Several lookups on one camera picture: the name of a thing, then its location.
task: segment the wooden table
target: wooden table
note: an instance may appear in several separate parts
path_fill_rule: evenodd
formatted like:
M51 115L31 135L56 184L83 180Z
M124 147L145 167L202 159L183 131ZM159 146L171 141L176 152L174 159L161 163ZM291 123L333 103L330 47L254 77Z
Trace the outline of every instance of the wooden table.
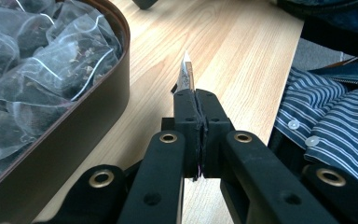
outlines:
M112 2L131 28L128 107L36 220L52 217L90 167L126 169L142 159L161 118L172 117L170 90L186 49L196 87L217 95L237 130L269 140L302 21L268 0L159 0L148 10ZM219 180L186 181L183 222L232 222Z

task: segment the brass grommet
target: brass grommet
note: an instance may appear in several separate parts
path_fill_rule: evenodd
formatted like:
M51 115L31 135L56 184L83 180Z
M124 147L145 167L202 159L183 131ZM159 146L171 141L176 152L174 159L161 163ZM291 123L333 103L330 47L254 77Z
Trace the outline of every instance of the brass grommet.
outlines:
M173 133L165 133L159 137L159 141L163 143L173 143L176 142L176 140L178 140L178 137Z
M108 186L110 183L112 183L114 178L115 176L113 175L112 171L100 170L95 172L89 178L89 185L96 189L103 188Z
M316 175L324 183L329 184L331 186L343 187L347 184L345 178L333 170L321 168L316 171Z
M246 133L236 133L234 135L235 140L242 142L242 143L250 143L252 142L252 137Z

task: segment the black metal bracket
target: black metal bracket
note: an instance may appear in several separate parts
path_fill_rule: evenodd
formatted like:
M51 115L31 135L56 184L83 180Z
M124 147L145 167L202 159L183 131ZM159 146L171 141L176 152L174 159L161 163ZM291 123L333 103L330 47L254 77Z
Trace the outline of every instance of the black metal bracket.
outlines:
M358 223L354 178L317 164L297 179L256 135L235 131L211 92L177 92L161 130L125 172L101 165L83 174L46 223L180 223L184 178L201 174L221 178L235 223Z

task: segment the fabric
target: fabric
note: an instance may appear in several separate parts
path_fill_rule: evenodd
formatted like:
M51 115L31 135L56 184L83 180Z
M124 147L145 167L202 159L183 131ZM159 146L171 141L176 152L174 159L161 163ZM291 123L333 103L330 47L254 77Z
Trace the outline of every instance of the fabric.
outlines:
M320 12L313 16L327 21L328 23L339 27L344 30L353 31L358 33L358 1L348 0L285 0L298 5L298 8L303 7L318 7L318 8L332 8L336 11L324 13L321 9ZM345 9L337 10L336 6L350 6Z
M305 150L305 159L358 179L358 89L292 68L275 127Z

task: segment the striped shirt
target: striped shirt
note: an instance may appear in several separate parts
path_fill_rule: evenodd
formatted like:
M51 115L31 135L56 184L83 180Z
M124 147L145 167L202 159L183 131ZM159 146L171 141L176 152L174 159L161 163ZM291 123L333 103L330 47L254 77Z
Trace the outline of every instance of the striped shirt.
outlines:
M358 179L358 89L292 68L275 127L305 149L305 159Z

